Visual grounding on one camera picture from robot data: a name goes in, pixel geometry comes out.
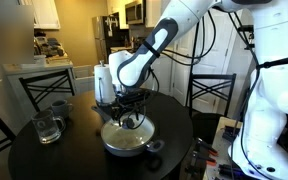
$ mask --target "paper towel roll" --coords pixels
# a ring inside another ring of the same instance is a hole
[[[115,101],[112,76],[108,64],[94,66],[95,99],[101,105],[111,104]]]

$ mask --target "black round table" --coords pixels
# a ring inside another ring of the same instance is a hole
[[[41,144],[32,122],[17,135],[9,153],[13,179],[155,180],[171,172],[178,179],[180,162],[189,150],[193,130],[188,111],[174,98],[159,93],[147,105],[147,116],[156,127],[153,139],[164,140],[164,148],[157,153],[145,151],[127,158],[105,150],[98,135],[103,121],[91,110],[96,105],[93,91],[68,101],[74,110],[59,140]]]

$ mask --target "microwave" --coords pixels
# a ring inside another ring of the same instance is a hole
[[[145,9],[145,0],[137,0],[126,4],[126,24],[143,24],[145,19]]]

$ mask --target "robotic arm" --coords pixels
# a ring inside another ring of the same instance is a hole
[[[109,56],[115,91],[140,87],[159,53],[212,7],[224,12],[251,11],[259,64],[288,58],[288,0],[171,0],[133,56],[126,51]],[[258,81],[248,102],[244,131],[234,141],[231,156],[249,176],[288,179],[288,153],[276,143],[288,114],[288,65],[262,69],[258,77],[254,71],[252,84],[255,79]]]

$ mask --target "refrigerator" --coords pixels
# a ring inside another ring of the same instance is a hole
[[[92,18],[93,32],[97,60],[104,60],[108,64],[111,47],[125,46],[125,39],[129,40],[128,29],[120,29],[118,16],[97,16]]]

